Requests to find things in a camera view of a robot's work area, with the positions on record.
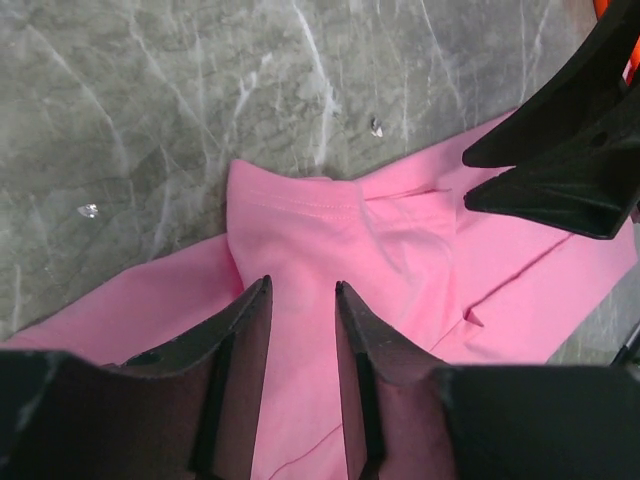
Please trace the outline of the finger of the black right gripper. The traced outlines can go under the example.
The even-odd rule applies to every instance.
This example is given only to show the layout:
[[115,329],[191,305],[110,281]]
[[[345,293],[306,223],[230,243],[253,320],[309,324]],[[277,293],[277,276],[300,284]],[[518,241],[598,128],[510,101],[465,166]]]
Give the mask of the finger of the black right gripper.
[[515,166],[594,125],[623,99],[623,71],[639,39],[639,3],[609,3],[567,63],[527,102],[467,148],[464,165]]
[[639,170],[513,168],[469,190],[467,209],[525,219],[597,240],[621,230],[639,201]]

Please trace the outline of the pink t shirt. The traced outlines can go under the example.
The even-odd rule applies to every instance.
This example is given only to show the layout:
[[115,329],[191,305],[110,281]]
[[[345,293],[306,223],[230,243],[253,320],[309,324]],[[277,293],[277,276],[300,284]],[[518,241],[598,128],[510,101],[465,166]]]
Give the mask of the pink t shirt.
[[8,349],[125,361],[202,323],[263,276],[274,304],[255,479],[343,479],[335,340],[337,282],[452,363],[543,363],[638,260],[626,222],[595,240],[473,213],[464,167],[480,129],[352,181],[293,179],[232,163],[227,230],[130,268]]

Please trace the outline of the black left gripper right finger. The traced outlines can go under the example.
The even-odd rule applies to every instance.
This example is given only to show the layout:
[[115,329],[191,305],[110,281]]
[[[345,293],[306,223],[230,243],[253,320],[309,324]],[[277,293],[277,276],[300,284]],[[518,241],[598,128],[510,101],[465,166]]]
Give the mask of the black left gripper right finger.
[[639,372],[453,366],[336,286],[351,479],[635,479]]

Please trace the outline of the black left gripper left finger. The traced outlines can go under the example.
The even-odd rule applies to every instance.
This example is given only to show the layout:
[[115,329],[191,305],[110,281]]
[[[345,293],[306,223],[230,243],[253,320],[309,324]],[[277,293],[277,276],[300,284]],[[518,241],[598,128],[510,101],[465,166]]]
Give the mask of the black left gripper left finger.
[[205,322],[123,364],[1,354],[5,479],[247,479],[272,318],[263,277]]

